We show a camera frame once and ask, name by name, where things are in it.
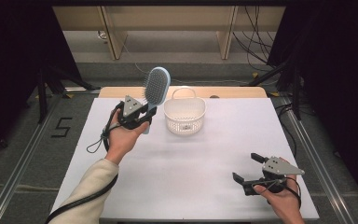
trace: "plastic basket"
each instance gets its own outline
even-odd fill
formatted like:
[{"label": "plastic basket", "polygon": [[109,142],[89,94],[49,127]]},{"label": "plastic basket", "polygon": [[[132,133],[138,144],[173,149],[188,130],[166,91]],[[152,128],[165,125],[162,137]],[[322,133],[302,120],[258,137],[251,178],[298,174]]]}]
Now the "plastic basket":
[{"label": "plastic basket", "polygon": [[[178,91],[191,90],[194,96],[191,98],[175,98]],[[165,120],[168,129],[179,135],[189,135],[200,130],[206,111],[206,103],[197,97],[196,92],[183,87],[172,93],[172,99],[164,104]]]}]

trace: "wire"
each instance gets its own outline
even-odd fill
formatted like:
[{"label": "wire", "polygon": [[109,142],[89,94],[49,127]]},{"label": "wire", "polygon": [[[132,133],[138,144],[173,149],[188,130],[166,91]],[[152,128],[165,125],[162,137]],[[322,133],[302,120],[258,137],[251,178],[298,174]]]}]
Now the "wire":
[{"label": "wire", "polygon": [[257,182],[257,183],[254,183],[252,184],[252,189],[255,188],[256,185],[260,185],[260,184],[269,184],[262,192],[258,193],[258,194],[262,194],[264,193],[265,191],[269,190],[270,188],[272,188],[272,186],[276,185],[276,184],[279,184],[279,180],[278,179],[275,179],[275,180],[264,180],[264,181],[260,181],[260,182]]},{"label": "wire", "polygon": [[[95,143],[89,145],[89,146],[86,148],[86,150],[88,151],[88,153],[95,153],[96,151],[98,151],[98,148],[100,148],[102,142],[103,142],[103,139],[100,138],[100,140],[98,140],[98,142],[95,142]],[[90,151],[90,150],[89,150],[89,148],[91,148],[91,147],[93,147],[93,146],[95,146],[95,145],[97,145],[97,144],[98,144],[98,146],[97,146],[97,148],[95,148],[95,150],[93,150],[93,151]]]},{"label": "wire", "polygon": [[270,82],[270,83],[267,83],[267,84],[261,84],[261,85],[262,85],[262,86],[269,86],[269,85],[275,84],[275,83],[277,83],[277,82],[278,82],[278,80],[273,81],[273,82]]},{"label": "wire", "polygon": [[243,34],[247,39],[249,39],[249,41],[252,41],[252,42],[254,42],[255,44],[261,44],[261,45],[263,45],[263,46],[272,48],[271,45],[264,44],[264,43],[260,43],[260,42],[257,42],[257,41],[255,41],[255,40],[253,40],[253,39],[252,39],[251,37],[249,37],[244,31],[242,31],[242,34]]},{"label": "wire", "polygon": [[289,43],[287,43],[287,45],[283,48],[282,52],[281,52],[281,57],[280,57],[280,60],[283,61],[283,56],[284,56],[284,53],[289,50],[289,47],[292,46],[296,40],[298,39],[298,37],[300,36],[300,32],[295,36],[293,37],[292,40],[289,41]]},{"label": "wire", "polygon": [[286,179],[291,179],[293,181],[295,181],[295,183],[297,184],[298,187],[298,193],[295,192],[294,190],[292,190],[291,188],[287,187],[287,185],[283,185],[283,187],[287,190],[289,190],[293,195],[296,196],[296,198],[298,199],[298,207],[301,208],[301,187],[298,184],[298,182],[296,180],[294,180],[292,177],[285,177]]},{"label": "wire", "polygon": [[286,125],[282,122],[281,120],[281,116],[282,114],[286,113],[287,111],[292,109],[292,104],[288,104],[288,105],[281,105],[281,106],[277,106],[275,107],[275,109],[279,109],[281,108],[280,113],[278,114],[278,120],[280,122],[280,124],[283,126],[283,128],[286,130],[286,132],[289,134],[289,136],[292,138],[293,141],[293,156],[296,157],[297,155],[297,143],[296,143],[296,139],[293,137],[293,135],[289,132],[289,129],[286,127]]},{"label": "wire", "polygon": [[264,59],[260,58],[258,55],[256,55],[256,54],[255,54],[253,51],[251,51],[248,47],[246,47],[246,46],[237,38],[237,36],[235,35],[235,33],[233,33],[233,35],[234,35],[235,39],[237,40],[237,42],[240,44],[240,46],[247,52],[247,54],[246,54],[246,60],[247,60],[248,64],[249,64],[252,68],[254,68],[255,70],[262,71],[262,72],[269,72],[269,70],[256,68],[256,67],[254,67],[254,66],[251,64],[251,62],[250,62],[250,60],[249,60],[249,54],[251,54],[252,56],[254,56],[255,58],[257,58],[257,60],[259,60],[259,61],[262,62],[262,63],[267,64],[267,62],[266,62]]},{"label": "wire", "polygon": [[[126,45],[124,44],[124,43],[122,43],[123,44],[123,48],[124,48],[124,50],[126,50],[127,51],[127,53],[129,53],[129,55],[133,58],[133,59],[135,59],[135,57],[133,57],[133,55],[130,53],[130,51],[127,49],[127,47],[126,47]],[[150,71],[151,70],[149,70],[149,71],[144,71],[144,70],[142,70],[139,66],[138,66],[138,64],[137,63],[135,63],[135,66],[136,66],[136,68],[139,70],[139,71],[141,71],[142,73],[146,73],[146,74],[149,74],[150,73]]]},{"label": "wire", "polygon": [[[255,7],[255,23],[253,23],[253,20],[252,20],[250,14],[249,14],[249,11],[248,11],[247,7],[245,7],[245,11],[246,11],[246,15],[248,16],[248,19],[249,19],[250,23],[252,24],[253,29],[254,29],[254,31],[252,33],[252,39],[253,39],[253,36],[256,34],[257,37],[258,37],[259,43],[263,43],[263,45],[264,45],[264,42],[263,42],[263,40],[260,37],[260,34],[258,32],[258,14],[259,14],[259,11],[260,11],[260,7]],[[266,56],[261,44],[260,44],[260,49],[263,52],[264,57],[267,59],[268,57]]]},{"label": "wire", "polygon": [[267,32],[267,35],[269,36],[269,38],[271,39],[271,41],[274,42],[274,38],[272,38],[272,36],[269,34],[269,32]]},{"label": "wire", "polygon": [[245,81],[238,81],[238,80],[220,80],[220,81],[181,81],[178,79],[171,79],[172,81],[176,81],[176,82],[180,82],[180,83],[184,83],[184,84],[192,84],[192,83],[222,83],[222,82],[238,82],[238,83],[242,83],[242,84],[249,84],[249,82],[245,82]]},{"label": "wire", "polygon": [[77,201],[74,201],[72,203],[68,203],[60,208],[58,208],[57,210],[55,210],[53,213],[51,213],[45,224],[48,224],[53,218],[59,216],[60,214],[67,212],[68,210],[78,207],[79,205],[83,204],[83,203],[88,203],[92,200],[95,200],[99,197],[101,197],[102,195],[104,195],[107,191],[109,191],[117,182],[117,177],[118,175],[115,176],[115,178],[108,184],[106,185],[103,189],[91,194],[90,196],[84,197],[82,199],[79,199]]},{"label": "wire", "polygon": [[316,117],[316,114],[314,112],[312,113],[309,113],[309,112],[305,112],[304,110],[299,110],[301,113],[303,114],[306,114],[306,115],[310,115],[310,116],[313,116],[313,117]]}]

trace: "tape mark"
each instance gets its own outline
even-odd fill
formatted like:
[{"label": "tape mark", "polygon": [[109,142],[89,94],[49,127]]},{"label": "tape mark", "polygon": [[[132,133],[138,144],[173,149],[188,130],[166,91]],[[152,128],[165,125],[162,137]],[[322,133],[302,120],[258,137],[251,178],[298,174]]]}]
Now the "tape mark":
[{"label": "tape mark", "polygon": [[57,134],[53,134],[51,137],[52,138],[62,138],[62,137],[66,137],[66,135],[68,134],[69,130],[71,129],[71,127],[61,127],[61,122],[65,119],[72,119],[72,118],[60,118],[60,120],[57,123],[56,126],[56,130],[65,130],[65,134],[62,135],[57,135]]}]

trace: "sleeve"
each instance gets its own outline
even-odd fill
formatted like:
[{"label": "sleeve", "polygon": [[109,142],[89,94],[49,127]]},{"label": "sleeve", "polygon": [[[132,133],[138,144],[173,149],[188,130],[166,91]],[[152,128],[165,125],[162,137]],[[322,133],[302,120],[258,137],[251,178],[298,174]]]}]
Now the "sleeve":
[{"label": "sleeve", "polygon": [[[102,159],[95,162],[88,171],[83,175],[80,183],[74,189],[72,194],[66,199],[61,206],[72,203],[76,200],[87,197],[103,187],[107,186],[118,174],[118,165],[109,160]],[[57,217],[53,218],[49,223],[99,223],[99,218],[103,212],[103,205],[111,190],[106,192],[101,197],[81,204],[72,208]]]}]

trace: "person's right hand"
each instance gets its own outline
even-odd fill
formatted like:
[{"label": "person's right hand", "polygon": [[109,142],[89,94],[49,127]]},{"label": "person's right hand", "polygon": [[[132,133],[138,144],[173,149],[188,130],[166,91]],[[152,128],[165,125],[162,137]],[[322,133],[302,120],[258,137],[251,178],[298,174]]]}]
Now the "person's right hand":
[{"label": "person's right hand", "polygon": [[[296,184],[296,176],[288,175],[287,177],[293,178],[294,180],[287,178],[287,187],[292,189],[294,192],[298,192]],[[272,193],[263,186],[255,185],[255,191],[261,196],[265,197],[271,204],[275,214],[282,219],[285,224],[301,224],[304,223],[304,219],[299,211],[299,204],[297,197],[287,189],[279,193]]]},{"label": "person's right hand", "polygon": [[[120,109],[113,116],[112,123],[118,122],[117,117],[119,113]],[[124,127],[117,127],[112,130],[109,134],[109,150],[105,158],[118,165],[123,157],[132,150],[136,140],[148,126],[149,122],[146,121],[133,130],[128,130]]]}]

